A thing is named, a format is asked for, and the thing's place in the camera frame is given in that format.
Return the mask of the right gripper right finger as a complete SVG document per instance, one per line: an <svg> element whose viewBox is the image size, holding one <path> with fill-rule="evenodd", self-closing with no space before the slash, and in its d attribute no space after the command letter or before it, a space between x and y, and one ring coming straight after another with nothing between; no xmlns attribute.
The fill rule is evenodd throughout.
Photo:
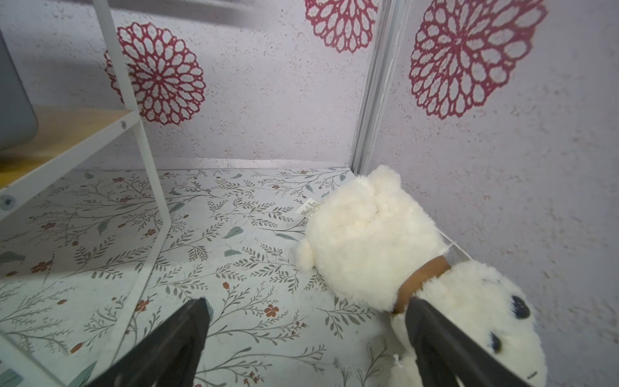
<svg viewBox="0 0 619 387"><path fill-rule="evenodd" d="M528 385L425 300L410 300L406 328L425 386Z"/></svg>

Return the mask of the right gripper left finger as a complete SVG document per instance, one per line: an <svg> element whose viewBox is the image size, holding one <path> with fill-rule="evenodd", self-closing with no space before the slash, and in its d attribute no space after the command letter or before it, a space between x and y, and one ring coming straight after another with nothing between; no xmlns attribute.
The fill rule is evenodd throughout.
<svg viewBox="0 0 619 387"><path fill-rule="evenodd" d="M191 299L88 385L192 386L210 324L208 301Z"/></svg>

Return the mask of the wooden white-framed two-tier shelf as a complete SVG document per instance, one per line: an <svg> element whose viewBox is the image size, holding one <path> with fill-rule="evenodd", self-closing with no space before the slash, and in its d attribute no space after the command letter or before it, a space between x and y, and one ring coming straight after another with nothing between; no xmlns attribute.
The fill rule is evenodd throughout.
<svg viewBox="0 0 619 387"><path fill-rule="evenodd" d="M93 5L119 108L33 106L1 154L1 383L83 386L119 364L172 225L106 1Z"/></svg>

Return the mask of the grey square alarm clock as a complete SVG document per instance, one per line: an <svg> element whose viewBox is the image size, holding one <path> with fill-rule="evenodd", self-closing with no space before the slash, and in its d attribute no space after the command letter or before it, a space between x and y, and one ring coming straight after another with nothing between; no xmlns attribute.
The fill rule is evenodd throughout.
<svg viewBox="0 0 619 387"><path fill-rule="evenodd" d="M38 120L18 70L1 35L1 150L15 148L33 140Z"/></svg>

